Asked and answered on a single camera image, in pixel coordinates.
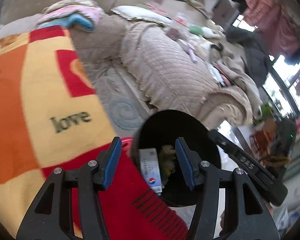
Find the black round trash bin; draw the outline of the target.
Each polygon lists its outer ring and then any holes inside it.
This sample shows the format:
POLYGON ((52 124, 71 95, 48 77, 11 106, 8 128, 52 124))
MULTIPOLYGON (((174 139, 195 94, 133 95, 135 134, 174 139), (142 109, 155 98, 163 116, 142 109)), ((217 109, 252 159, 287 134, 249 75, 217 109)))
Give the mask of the black round trash bin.
POLYGON ((160 198, 171 207, 195 205, 197 190, 190 190, 176 155, 160 155, 163 146, 175 147, 175 141, 183 137, 188 147, 197 152, 202 160, 221 168, 221 158, 217 146, 207 136, 206 127, 193 116, 178 111, 164 110, 151 115, 135 133, 130 150, 134 165, 140 170, 140 149, 154 148, 157 151, 159 169, 164 188, 160 198))

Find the dark jacket on sofa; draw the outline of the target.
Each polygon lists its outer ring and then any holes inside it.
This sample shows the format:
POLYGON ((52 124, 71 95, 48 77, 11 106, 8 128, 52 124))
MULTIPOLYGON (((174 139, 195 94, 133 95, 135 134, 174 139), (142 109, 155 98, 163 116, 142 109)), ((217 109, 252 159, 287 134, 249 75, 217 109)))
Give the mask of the dark jacket on sofa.
POLYGON ((251 32, 238 27, 229 27, 225 32, 226 40, 241 45, 245 52, 244 70, 256 86, 261 87, 267 78, 271 60, 268 46, 258 32, 251 32))

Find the beige quilted sofa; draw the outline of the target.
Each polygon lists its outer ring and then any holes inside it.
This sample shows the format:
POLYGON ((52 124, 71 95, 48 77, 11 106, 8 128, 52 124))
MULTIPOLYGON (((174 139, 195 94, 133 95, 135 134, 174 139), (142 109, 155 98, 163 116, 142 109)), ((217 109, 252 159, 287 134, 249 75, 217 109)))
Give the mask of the beige quilted sofa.
MULTIPOLYGON (((45 7, 61 0, 0 0, 0 38, 33 30, 45 7)), ((193 63, 156 23, 130 21, 112 13, 116 0, 91 0, 103 9, 96 30, 70 32, 79 58, 101 98, 126 92, 141 111, 176 109, 208 129, 223 121, 250 124, 253 111, 243 89, 222 87, 207 62, 193 63)), ((120 0, 121 2, 142 0, 120 0)))

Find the beige crumpled blanket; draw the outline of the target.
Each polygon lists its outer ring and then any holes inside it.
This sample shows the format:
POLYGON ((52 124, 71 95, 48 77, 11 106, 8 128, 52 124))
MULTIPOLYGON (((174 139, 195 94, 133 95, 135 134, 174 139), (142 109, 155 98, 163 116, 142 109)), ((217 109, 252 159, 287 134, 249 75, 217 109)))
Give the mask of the beige crumpled blanket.
POLYGON ((221 43, 210 45, 210 62, 229 81, 243 90, 249 99, 255 119, 262 117, 260 94, 254 80, 245 73, 242 58, 235 58, 233 52, 226 50, 221 43))

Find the red patterned curtain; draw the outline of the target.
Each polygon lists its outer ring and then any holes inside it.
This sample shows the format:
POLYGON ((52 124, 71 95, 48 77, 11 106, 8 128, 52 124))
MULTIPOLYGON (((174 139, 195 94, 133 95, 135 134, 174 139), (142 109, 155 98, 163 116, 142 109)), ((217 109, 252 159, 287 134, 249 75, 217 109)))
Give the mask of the red patterned curtain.
POLYGON ((284 0, 245 0, 243 20, 256 27, 272 56, 292 56, 300 49, 300 19, 293 17, 284 0))

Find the white pillow on sofa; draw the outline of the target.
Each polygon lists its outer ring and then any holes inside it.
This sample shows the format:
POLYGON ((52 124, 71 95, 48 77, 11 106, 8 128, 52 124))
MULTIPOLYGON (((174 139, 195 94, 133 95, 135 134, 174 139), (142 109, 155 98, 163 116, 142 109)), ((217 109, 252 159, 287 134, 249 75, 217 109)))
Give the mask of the white pillow on sofa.
POLYGON ((156 12, 132 5, 121 5, 111 9, 111 12, 129 21, 145 21, 158 25, 171 25, 172 20, 156 12))

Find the white barcode carton box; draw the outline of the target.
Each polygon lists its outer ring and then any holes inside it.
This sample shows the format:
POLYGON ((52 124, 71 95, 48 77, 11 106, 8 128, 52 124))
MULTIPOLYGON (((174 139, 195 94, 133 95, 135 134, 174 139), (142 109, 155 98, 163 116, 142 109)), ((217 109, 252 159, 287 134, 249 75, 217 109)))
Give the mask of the white barcode carton box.
POLYGON ((162 193, 162 182, 157 151, 155 148, 139 150, 140 171, 147 185, 156 193, 162 193))

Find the red orange love blanket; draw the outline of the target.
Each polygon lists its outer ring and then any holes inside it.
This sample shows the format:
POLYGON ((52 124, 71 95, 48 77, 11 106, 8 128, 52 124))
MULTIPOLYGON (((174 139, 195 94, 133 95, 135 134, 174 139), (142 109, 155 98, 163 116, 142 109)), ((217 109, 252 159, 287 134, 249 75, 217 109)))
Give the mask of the red orange love blanket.
POLYGON ((11 236, 45 172, 97 154, 114 136, 68 30, 0 39, 0 223, 11 236))

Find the green plush toy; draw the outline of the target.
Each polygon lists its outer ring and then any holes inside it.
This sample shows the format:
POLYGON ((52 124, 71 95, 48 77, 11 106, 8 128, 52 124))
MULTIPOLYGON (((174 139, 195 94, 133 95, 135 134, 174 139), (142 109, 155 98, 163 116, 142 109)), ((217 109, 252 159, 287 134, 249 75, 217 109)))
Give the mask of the green plush toy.
POLYGON ((200 27, 198 25, 190 25, 188 27, 188 31, 194 35, 197 36, 204 36, 205 35, 205 28, 204 27, 200 27))

